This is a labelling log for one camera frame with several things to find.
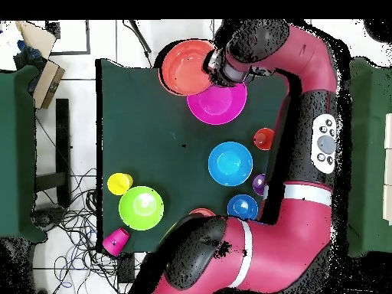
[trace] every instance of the purple cup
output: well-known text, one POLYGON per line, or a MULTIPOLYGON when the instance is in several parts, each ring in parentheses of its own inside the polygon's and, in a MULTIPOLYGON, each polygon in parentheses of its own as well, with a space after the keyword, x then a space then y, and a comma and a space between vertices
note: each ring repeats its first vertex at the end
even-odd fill
POLYGON ((187 96, 192 114, 210 125, 228 123, 240 115, 247 101, 247 87, 239 83, 235 87, 212 86, 202 93, 187 96))
POLYGON ((261 174, 261 175, 257 175, 254 179, 253 179, 253 190, 256 194, 258 194, 259 196, 263 196, 264 195, 264 181, 265 181, 265 175, 261 174))
POLYGON ((108 253, 117 257, 121 250, 126 245, 129 239, 129 234, 124 229, 119 228, 113 231, 108 237, 103 239, 103 247, 108 253))

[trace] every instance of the green bowl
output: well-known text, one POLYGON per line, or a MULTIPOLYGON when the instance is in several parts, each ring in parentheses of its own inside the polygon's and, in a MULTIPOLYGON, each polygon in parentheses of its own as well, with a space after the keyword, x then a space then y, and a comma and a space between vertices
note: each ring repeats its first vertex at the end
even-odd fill
POLYGON ((131 229, 151 229, 163 217, 163 200, 150 187, 131 188, 119 200, 119 216, 131 229))

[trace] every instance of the blue bowl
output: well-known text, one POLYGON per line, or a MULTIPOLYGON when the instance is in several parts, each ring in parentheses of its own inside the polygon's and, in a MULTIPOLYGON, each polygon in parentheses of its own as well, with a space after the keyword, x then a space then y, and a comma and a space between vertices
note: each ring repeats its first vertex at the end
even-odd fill
POLYGON ((242 220, 256 220, 258 210, 256 201, 245 194, 234 196, 227 205, 227 215, 239 217, 242 220))
POLYGON ((208 158, 211 177, 223 186, 238 186, 252 172, 253 160, 249 150, 237 142, 224 142, 212 150, 208 158))

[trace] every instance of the red robot arm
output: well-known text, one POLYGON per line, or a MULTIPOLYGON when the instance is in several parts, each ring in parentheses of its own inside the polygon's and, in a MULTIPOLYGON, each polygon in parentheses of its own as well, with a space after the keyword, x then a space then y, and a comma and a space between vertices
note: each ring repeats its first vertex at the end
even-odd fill
POLYGON ((217 57, 212 80, 223 84, 243 82, 255 69, 300 81, 300 91, 288 93, 279 113, 259 220, 184 219, 155 262, 146 260, 130 293, 212 294, 226 287, 314 292, 309 279, 325 275, 338 136, 331 54, 322 40, 284 21, 249 20, 217 57), (160 273, 153 285, 154 267, 160 273))

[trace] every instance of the tiled floor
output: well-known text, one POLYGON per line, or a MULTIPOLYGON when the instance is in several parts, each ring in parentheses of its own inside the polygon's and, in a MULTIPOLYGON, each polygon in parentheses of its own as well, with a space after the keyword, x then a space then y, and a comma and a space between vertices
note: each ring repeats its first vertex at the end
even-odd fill
MULTIPOLYGON (((317 28, 328 32, 335 38, 341 38, 350 48, 353 56, 363 55, 379 65, 391 64, 390 46, 379 44, 371 40, 363 29, 363 24, 352 20, 319 20, 308 19, 317 28)), ((153 63, 158 52, 172 41, 187 38, 211 39, 213 30, 217 30, 221 20, 161 20, 140 21, 139 28, 152 49, 153 63)), ((74 22, 74 37, 85 37, 80 21, 74 22)), ((91 168, 96 167, 96 93, 95 93, 95 58, 107 58, 117 61, 126 67, 149 67, 149 62, 143 54, 142 46, 131 30, 123 25, 123 21, 90 21, 90 54, 89 55, 60 55, 51 60, 61 65, 65 70, 64 78, 60 82, 54 100, 49 109, 40 110, 37 118, 46 133, 55 141, 55 102, 56 98, 68 98, 70 101, 70 134, 71 134, 71 168, 73 171, 73 188, 76 188, 80 177, 91 168)), ((55 148, 47 138, 44 130, 37 125, 38 174, 55 171, 55 148)), ((96 187, 96 170, 90 170, 89 177, 85 177, 80 184, 82 191, 96 187)), ((57 200, 55 191, 47 191, 54 201, 57 200)), ((40 193, 37 206, 51 205, 48 198, 40 193)), ((81 209, 81 200, 72 209, 81 209)), ((46 243, 39 244, 34 255, 34 278, 37 288, 46 288, 52 293, 59 281, 64 266, 64 260, 56 262, 59 256, 68 256, 72 252, 73 244, 67 234, 59 228, 48 233, 46 243)), ((97 274, 88 276, 89 270, 83 265, 75 265, 65 279, 66 286, 60 287, 57 294, 116 294, 104 277, 97 274)), ((130 286, 121 285, 121 292, 130 286)))

